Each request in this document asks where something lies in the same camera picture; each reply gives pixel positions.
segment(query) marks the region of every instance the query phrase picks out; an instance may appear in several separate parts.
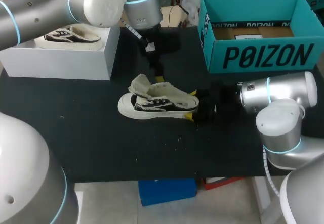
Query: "white floor tile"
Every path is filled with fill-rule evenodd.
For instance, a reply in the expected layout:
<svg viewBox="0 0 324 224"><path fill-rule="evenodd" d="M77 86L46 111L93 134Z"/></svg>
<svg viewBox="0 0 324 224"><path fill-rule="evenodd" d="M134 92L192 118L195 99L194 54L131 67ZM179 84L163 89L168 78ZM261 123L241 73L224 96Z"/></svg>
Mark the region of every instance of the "white floor tile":
<svg viewBox="0 0 324 224"><path fill-rule="evenodd" d="M260 217L252 186L237 181L213 190L199 190L190 199L142 207L138 224L259 224Z"/></svg>
<svg viewBox="0 0 324 224"><path fill-rule="evenodd" d="M137 224L137 181L82 183L81 224Z"/></svg>

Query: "shoe tongue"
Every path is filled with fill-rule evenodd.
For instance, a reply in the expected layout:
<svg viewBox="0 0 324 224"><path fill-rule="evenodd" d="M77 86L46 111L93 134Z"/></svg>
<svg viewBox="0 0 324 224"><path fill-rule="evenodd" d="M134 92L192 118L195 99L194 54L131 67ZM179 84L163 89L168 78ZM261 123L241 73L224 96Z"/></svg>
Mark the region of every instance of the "shoe tongue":
<svg viewBox="0 0 324 224"><path fill-rule="evenodd" d="M147 94L148 90L151 87L150 81L147 79L147 77L143 74L139 74L133 81L131 86L128 88L128 90L143 98L151 98L150 95Z"/></svg>

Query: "black tabletop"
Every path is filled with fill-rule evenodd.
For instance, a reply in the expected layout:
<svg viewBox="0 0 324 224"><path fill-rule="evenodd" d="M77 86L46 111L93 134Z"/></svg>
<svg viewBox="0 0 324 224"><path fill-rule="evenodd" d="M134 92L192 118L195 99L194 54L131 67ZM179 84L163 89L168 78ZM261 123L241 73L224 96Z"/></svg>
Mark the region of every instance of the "black tabletop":
<svg viewBox="0 0 324 224"><path fill-rule="evenodd" d="M161 61L166 80L184 91L208 88L215 79L231 83L286 73L209 75L197 28L163 30L170 31L179 33L181 47ZM111 81L10 78L4 71L0 110L37 129L73 182L265 175L255 116L222 127L120 115L118 100L140 73L154 81L147 59L122 28ZM318 103L307 110L302 132L324 138L324 82L317 69L313 73Z"/></svg>

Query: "cardboard box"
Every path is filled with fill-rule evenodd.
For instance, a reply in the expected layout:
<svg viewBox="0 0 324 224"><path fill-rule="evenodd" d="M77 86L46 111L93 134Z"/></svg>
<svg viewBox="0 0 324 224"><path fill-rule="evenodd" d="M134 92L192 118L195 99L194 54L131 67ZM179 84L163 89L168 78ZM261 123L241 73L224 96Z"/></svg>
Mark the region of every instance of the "cardboard box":
<svg viewBox="0 0 324 224"><path fill-rule="evenodd" d="M105 41L98 51L42 49L31 40L0 51L0 61L10 77L110 80L120 28L92 28Z"/></svg>
<svg viewBox="0 0 324 224"><path fill-rule="evenodd" d="M210 73L308 70L324 49L306 0L201 0L198 32Z"/></svg>

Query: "sneaker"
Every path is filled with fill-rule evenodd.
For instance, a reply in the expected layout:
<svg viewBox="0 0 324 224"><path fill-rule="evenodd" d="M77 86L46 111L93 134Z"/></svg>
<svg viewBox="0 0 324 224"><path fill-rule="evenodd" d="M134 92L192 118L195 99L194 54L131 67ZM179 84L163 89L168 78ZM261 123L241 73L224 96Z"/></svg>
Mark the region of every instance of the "sneaker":
<svg viewBox="0 0 324 224"><path fill-rule="evenodd" d="M147 77L138 75L118 102L119 112L132 119L157 117L183 118L198 108L199 99L168 82L151 85Z"/></svg>
<svg viewBox="0 0 324 224"><path fill-rule="evenodd" d="M97 51L104 46L101 38L81 24L59 28L35 39L44 49Z"/></svg>

